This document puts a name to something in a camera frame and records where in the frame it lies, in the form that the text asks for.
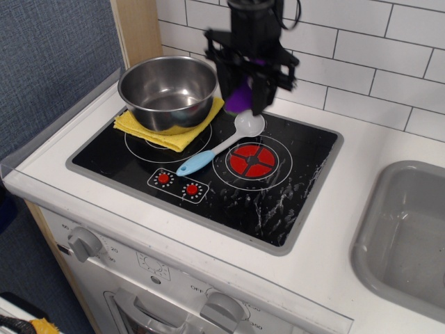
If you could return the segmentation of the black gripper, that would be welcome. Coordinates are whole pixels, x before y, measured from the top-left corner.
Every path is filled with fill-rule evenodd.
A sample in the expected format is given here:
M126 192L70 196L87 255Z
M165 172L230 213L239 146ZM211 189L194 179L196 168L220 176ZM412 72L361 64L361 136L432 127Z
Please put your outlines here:
M236 105L243 73L252 75L252 113L271 105L277 87L292 90L299 60L281 45L283 1L228 1L230 30L204 32L206 57L216 64L222 98Z

